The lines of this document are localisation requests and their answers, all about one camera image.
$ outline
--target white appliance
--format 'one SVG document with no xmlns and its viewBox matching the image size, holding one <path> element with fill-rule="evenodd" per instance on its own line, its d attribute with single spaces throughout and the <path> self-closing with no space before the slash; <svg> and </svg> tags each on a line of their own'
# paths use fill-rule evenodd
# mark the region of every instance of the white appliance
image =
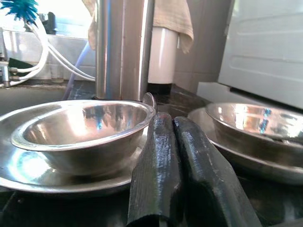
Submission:
<svg viewBox="0 0 303 227">
<path fill-rule="evenodd" d="M 218 82 L 303 109 L 303 0 L 235 0 Z"/>
</svg>

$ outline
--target beige towel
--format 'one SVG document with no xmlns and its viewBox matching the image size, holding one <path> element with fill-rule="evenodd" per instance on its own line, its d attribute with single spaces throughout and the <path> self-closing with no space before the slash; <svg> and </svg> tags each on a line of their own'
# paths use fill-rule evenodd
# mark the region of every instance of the beige towel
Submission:
<svg viewBox="0 0 303 227">
<path fill-rule="evenodd" d="M 93 17 L 93 20 L 89 27 L 89 44 L 90 47 L 95 50 L 95 0 L 82 1 Z M 153 25 L 178 32 L 180 37 L 180 47 L 182 51 L 184 53 L 189 52 L 194 41 L 194 32 L 186 0 L 155 0 Z"/>
</svg>

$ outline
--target blue brush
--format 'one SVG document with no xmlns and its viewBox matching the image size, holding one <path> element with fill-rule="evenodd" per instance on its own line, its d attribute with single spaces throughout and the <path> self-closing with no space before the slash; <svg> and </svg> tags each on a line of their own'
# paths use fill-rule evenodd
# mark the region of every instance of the blue brush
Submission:
<svg viewBox="0 0 303 227">
<path fill-rule="evenodd" d="M 15 20 L 34 23 L 37 17 L 38 3 L 35 0 L 3 0 L 1 9 L 9 8 L 8 14 L 14 14 Z"/>
</svg>

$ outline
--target white container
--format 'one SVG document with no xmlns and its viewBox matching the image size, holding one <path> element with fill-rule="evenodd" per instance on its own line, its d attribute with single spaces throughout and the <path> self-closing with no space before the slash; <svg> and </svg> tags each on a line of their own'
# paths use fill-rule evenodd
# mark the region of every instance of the white container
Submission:
<svg viewBox="0 0 303 227">
<path fill-rule="evenodd" d="M 153 27 L 148 83 L 173 83 L 177 45 L 177 32 L 163 27 Z"/>
</svg>

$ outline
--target stainless steel cylinder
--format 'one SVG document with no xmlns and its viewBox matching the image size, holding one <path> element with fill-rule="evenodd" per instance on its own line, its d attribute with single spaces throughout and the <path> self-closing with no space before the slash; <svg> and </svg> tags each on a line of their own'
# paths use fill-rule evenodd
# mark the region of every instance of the stainless steel cylinder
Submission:
<svg viewBox="0 0 303 227">
<path fill-rule="evenodd" d="M 154 0 L 97 0 L 96 98 L 142 101 Z"/>
</svg>

